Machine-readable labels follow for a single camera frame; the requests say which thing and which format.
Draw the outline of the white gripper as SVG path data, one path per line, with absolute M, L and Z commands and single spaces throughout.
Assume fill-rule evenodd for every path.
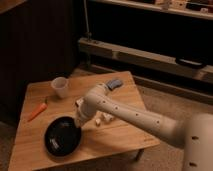
M 77 115 L 76 115 L 76 126 L 82 127 L 90 120 L 90 117 L 87 116 L 81 108 L 77 109 Z

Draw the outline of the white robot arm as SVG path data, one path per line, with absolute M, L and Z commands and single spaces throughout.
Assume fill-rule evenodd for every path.
M 213 115 L 194 114 L 184 121 L 132 107 L 107 96 L 109 87 L 97 84 L 82 98 L 74 119 L 77 127 L 91 120 L 97 111 L 111 114 L 137 128 L 184 150 L 182 171 L 213 171 Z

